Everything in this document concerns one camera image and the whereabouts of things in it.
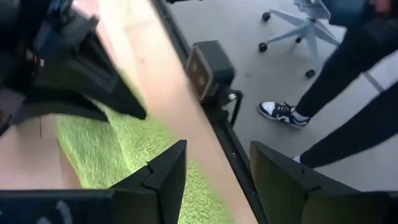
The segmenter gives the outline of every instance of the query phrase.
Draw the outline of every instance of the chair leg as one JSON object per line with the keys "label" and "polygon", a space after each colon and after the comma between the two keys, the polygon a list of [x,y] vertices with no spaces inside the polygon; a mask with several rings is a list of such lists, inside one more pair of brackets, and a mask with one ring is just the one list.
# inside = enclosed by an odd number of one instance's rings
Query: chair leg
{"label": "chair leg", "polygon": [[320,67],[319,62],[319,53],[318,53],[318,45],[317,38],[315,37],[314,29],[309,29],[307,36],[305,37],[307,41],[308,48],[310,49],[311,57],[312,57],[312,68],[317,71]]}
{"label": "chair leg", "polygon": [[282,35],[278,35],[276,37],[272,37],[267,41],[267,44],[270,44],[272,42],[276,42],[278,40],[283,40],[289,37],[293,37],[293,36],[303,36],[305,35],[305,33],[308,31],[308,24],[302,24],[301,26],[293,29],[292,31],[286,33],[286,34],[282,34]]}
{"label": "chair leg", "polygon": [[335,47],[338,47],[340,45],[340,43],[336,40],[336,37],[332,33],[324,30],[322,27],[318,27],[318,24],[314,26],[314,32],[316,37],[324,40],[326,43],[334,45]]}
{"label": "chair leg", "polygon": [[286,12],[282,12],[277,9],[270,9],[269,12],[271,14],[274,14],[275,16],[280,17],[283,20],[286,20],[288,23],[290,23],[294,26],[299,26],[300,24],[303,24],[306,21],[305,19],[300,19],[298,17],[295,17],[293,15],[290,15]]}

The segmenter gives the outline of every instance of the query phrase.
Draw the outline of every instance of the chair wheel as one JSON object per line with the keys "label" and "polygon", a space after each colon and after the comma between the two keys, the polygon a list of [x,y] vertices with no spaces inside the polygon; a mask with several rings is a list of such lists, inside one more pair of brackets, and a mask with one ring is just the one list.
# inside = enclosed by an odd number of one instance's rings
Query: chair wheel
{"label": "chair wheel", "polygon": [[271,18],[271,13],[265,12],[265,13],[262,14],[262,20],[264,22],[267,22],[270,18]]}
{"label": "chair wheel", "polygon": [[305,73],[305,76],[307,77],[307,78],[312,78],[312,77],[314,77],[315,76],[315,71],[313,70],[313,69],[310,69],[310,70],[308,70],[306,73]]}
{"label": "chair wheel", "polygon": [[259,51],[260,52],[265,52],[267,49],[268,49],[268,46],[267,46],[266,43],[263,42],[263,43],[259,44]]}

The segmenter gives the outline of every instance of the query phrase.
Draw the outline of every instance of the floor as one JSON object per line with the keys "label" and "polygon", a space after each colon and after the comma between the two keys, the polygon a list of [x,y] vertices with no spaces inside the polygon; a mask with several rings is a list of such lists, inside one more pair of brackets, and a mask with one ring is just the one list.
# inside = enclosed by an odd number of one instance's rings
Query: floor
{"label": "floor", "polygon": [[[266,120],[256,109],[260,101],[286,101],[294,105],[314,81],[304,77],[310,66],[306,44],[295,45],[291,39],[270,45],[264,54],[257,51],[258,43],[292,28],[277,17],[268,23],[261,21],[261,14],[272,7],[305,18],[291,0],[188,1],[175,3],[170,9],[189,44],[217,39],[233,62],[236,69],[233,87],[244,93],[234,130],[244,148],[248,150],[250,141],[257,140],[287,156],[296,156],[345,123],[380,90],[393,83],[398,78],[394,69],[398,58],[392,56],[370,74],[361,76],[304,130]],[[330,30],[338,39],[344,34],[337,27]],[[318,47],[323,59],[334,49],[320,41]],[[392,178],[398,170],[397,143],[398,138],[393,138],[375,149],[318,170],[359,190],[397,190],[398,180]]]}

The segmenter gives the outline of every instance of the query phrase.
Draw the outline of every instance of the black and white sneaker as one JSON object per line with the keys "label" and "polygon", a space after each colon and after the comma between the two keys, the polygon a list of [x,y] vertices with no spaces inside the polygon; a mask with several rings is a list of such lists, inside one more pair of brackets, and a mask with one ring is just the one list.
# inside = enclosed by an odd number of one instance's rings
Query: black and white sneaker
{"label": "black and white sneaker", "polygon": [[276,102],[262,102],[258,106],[260,114],[268,119],[283,121],[295,128],[304,128],[310,122],[310,118],[304,121],[297,120],[292,115],[294,108],[294,106],[290,106],[286,102],[284,105]]}

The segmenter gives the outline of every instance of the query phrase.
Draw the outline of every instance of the green fabric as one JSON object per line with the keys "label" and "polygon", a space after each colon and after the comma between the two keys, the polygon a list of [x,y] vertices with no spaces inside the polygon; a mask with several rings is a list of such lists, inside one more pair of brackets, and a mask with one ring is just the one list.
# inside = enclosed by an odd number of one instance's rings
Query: green fabric
{"label": "green fabric", "polygon": [[[109,123],[72,116],[57,118],[58,141],[83,188],[108,188],[177,141],[163,122],[151,115],[141,121],[99,107]],[[188,165],[179,223],[233,223],[225,204],[193,161]]]}

